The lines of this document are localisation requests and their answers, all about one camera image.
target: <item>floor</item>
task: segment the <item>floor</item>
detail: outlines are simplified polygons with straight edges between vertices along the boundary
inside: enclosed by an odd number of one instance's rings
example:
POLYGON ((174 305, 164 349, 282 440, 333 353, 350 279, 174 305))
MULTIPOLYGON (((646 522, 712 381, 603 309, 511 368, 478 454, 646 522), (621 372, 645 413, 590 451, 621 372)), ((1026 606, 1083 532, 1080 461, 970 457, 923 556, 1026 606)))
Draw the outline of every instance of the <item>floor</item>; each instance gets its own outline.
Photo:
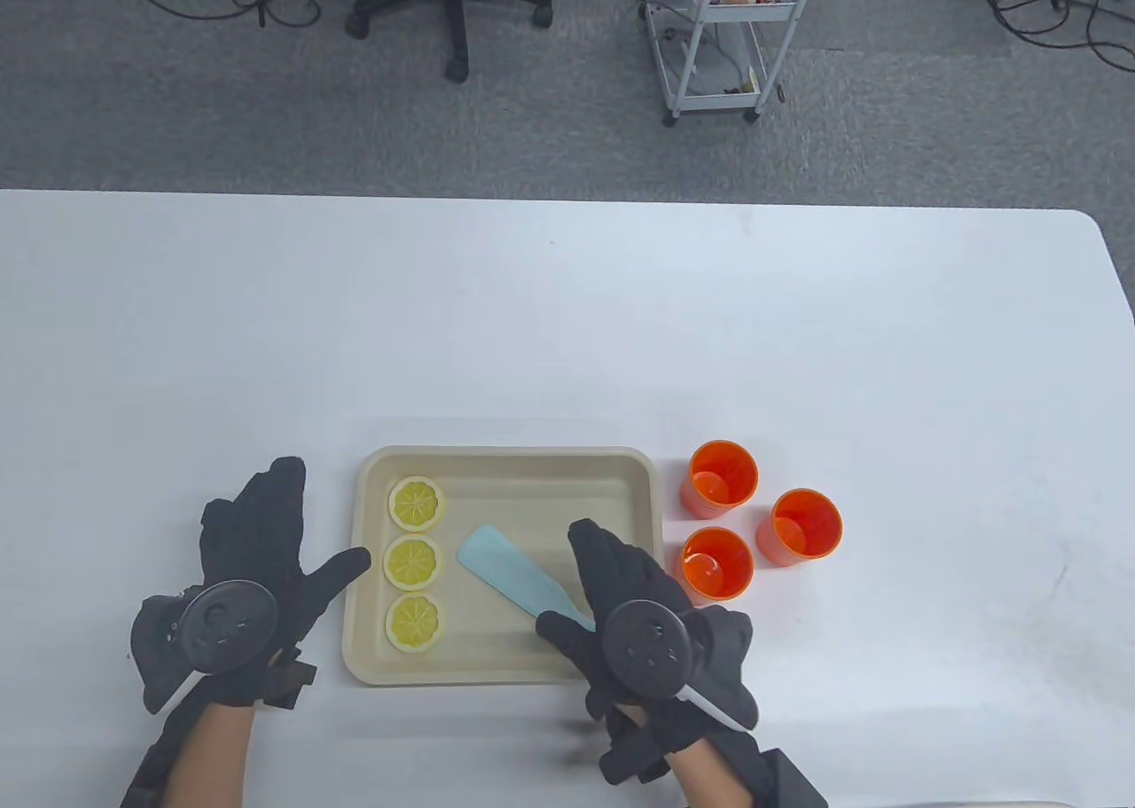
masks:
POLYGON ((550 31, 468 6, 461 87, 437 2, 365 42, 348 0, 320 2, 261 31, 3 0, 0 187, 1071 208, 1135 300, 1135 75, 1026 47, 982 0, 813 0, 787 103, 672 131, 636 0, 555 0, 550 31))

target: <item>plastic cup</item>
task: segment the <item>plastic cup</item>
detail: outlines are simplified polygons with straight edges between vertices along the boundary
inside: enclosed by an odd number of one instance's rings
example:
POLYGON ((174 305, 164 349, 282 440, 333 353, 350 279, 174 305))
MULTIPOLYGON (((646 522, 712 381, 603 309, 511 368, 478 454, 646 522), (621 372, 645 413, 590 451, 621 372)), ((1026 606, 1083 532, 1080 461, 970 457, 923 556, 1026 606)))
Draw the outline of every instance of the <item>plastic cup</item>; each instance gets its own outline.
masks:
POLYGON ((701 528, 686 540, 678 557, 682 580, 692 595, 728 601, 749 588, 757 570, 749 545, 725 528, 701 528))
POLYGON ((716 519, 748 503, 760 479, 757 463, 734 441, 707 441, 693 452, 682 504, 697 519, 716 519))
POLYGON ((757 547, 771 564, 780 566, 826 557, 842 538, 840 511, 812 489, 783 493, 757 528, 757 547))

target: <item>tray rim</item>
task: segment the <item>tray rim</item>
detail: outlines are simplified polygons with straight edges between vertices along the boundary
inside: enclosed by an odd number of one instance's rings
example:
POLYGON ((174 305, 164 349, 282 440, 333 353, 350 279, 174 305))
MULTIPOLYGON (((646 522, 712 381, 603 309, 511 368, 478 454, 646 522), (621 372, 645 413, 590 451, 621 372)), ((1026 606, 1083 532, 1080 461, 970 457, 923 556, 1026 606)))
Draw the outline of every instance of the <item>tray rim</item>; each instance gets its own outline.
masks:
MULTIPOLYGON (((351 545, 348 547, 358 547, 362 545, 362 530, 363 530, 363 515, 362 515, 362 497, 365 490, 367 477, 373 468, 373 464, 380 460, 390 458, 393 456, 465 456, 465 457, 530 457, 530 456, 580 456, 580 457, 624 457, 631 458, 640 464, 647 474, 647 485, 649 489, 650 497, 650 538, 654 545, 649 549, 649 554, 659 563, 663 562, 662 554, 665 550, 665 545, 662 538, 662 497, 659 495, 658 488, 658 470, 654 466, 650 457, 633 447, 622 447, 622 446, 604 446, 604 447, 497 447, 497 446, 448 446, 448 445, 389 445, 387 447, 380 447, 378 451, 373 452, 370 456, 363 460, 363 463, 359 468, 359 475, 355 478, 355 503, 354 511, 351 515, 351 545)), ((371 557, 371 563, 373 567, 375 558, 371 557)), ((443 675, 436 677, 432 681, 422 682, 387 682, 387 683, 372 683, 368 675, 368 671, 363 670, 361 664, 354 658, 354 650, 351 646, 352 629, 354 626, 355 613, 356 613, 356 601, 358 601, 358 587, 347 587, 346 591, 346 605, 343 613, 343 638, 342 638, 342 651, 343 651, 343 663, 346 665, 347 671, 352 674, 356 681, 364 683, 367 687, 490 687, 490 685, 507 685, 507 684, 547 684, 554 683, 548 681, 547 677, 543 677, 532 674, 531 679, 518 679, 515 681, 464 681, 461 680, 461 675, 465 673, 444 673, 443 675)))

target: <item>yellow lemon slice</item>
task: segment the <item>yellow lemon slice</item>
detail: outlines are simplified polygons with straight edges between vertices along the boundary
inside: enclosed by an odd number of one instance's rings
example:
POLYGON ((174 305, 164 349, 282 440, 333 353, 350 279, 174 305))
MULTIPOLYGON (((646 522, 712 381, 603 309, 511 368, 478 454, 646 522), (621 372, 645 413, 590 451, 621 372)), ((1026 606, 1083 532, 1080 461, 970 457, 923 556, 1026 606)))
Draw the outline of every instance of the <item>yellow lemon slice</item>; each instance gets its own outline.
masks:
POLYGON ((442 549, 428 536, 400 537, 386 548, 382 571, 402 592, 426 589, 442 573, 442 549))
POLYGON ((390 493, 390 517, 403 530, 429 530, 445 515, 445 495, 428 477, 398 480, 390 493))
POLYGON ((442 605, 424 592, 400 596, 386 614, 386 636, 390 645, 406 654, 429 649, 444 632, 442 605))

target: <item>beige tray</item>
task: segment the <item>beige tray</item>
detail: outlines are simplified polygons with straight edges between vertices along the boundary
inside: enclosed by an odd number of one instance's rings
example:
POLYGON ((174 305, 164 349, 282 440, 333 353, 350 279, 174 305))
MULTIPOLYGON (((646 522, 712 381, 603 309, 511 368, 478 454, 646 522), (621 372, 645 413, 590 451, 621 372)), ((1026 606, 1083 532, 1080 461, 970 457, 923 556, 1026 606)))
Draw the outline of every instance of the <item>beige tray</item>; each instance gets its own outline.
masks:
POLYGON ((657 475, 640 452, 621 447, 385 447, 359 477, 351 544, 373 563, 347 590, 343 658, 369 684, 548 683, 579 677, 536 636, 533 620, 457 563, 457 548, 482 524, 501 530, 587 612, 568 525, 590 517, 662 558, 657 475), (445 567, 429 594, 446 633, 428 651, 405 654, 386 639, 386 612, 402 595, 382 574, 382 552, 403 531, 387 498, 404 477, 423 474, 445 493, 445 519, 429 536, 445 567))

